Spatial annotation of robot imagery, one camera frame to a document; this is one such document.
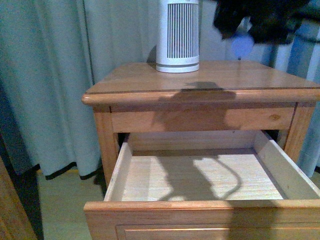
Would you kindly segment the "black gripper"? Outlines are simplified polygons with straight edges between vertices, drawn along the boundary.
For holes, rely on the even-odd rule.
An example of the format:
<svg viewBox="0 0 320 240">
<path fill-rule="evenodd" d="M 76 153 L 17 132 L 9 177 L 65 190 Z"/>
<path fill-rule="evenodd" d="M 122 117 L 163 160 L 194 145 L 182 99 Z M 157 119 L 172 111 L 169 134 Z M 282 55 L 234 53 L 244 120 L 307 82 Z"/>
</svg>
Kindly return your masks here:
<svg viewBox="0 0 320 240">
<path fill-rule="evenodd" d="M 218 0 L 213 26 L 230 39 L 244 18 L 254 43 L 289 45 L 303 20 L 320 22 L 320 8 L 309 0 Z"/>
</svg>

